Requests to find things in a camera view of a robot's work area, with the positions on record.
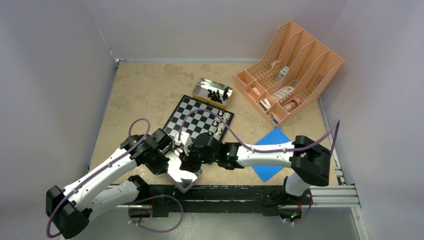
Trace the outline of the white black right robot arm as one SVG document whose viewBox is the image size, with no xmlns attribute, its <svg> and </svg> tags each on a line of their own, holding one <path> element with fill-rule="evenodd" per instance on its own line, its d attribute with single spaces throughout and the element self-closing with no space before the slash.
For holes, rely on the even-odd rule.
<svg viewBox="0 0 424 240">
<path fill-rule="evenodd" d="M 293 174 L 286 178 L 280 191 L 288 204 L 298 200 L 310 186 L 326 187 L 330 182 L 332 151 L 304 135 L 296 136 L 293 142 L 251 145 L 240 140 L 222 143 L 207 133 L 192 139 L 187 132 L 179 132 L 174 145 L 185 154 L 180 169 L 193 173 L 206 163 L 217 163 L 226 170 L 254 166 L 292 169 Z"/>
</svg>

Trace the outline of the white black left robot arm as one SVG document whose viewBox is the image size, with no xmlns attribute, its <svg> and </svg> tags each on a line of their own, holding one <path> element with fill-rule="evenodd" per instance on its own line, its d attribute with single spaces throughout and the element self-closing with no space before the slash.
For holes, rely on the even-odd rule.
<svg viewBox="0 0 424 240">
<path fill-rule="evenodd" d="M 152 196 L 150 186 L 138 175 L 110 187 L 122 175 L 145 165 L 155 175 L 168 168 L 163 150 L 173 142 L 162 129 L 142 137 L 131 135 L 94 170 L 65 187 L 52 186 L 46 192 L 46 215 L 59 235 L 71 239 L 80 234 L 96 217 L 125 203 L 146 203 Z"/>
</svg>

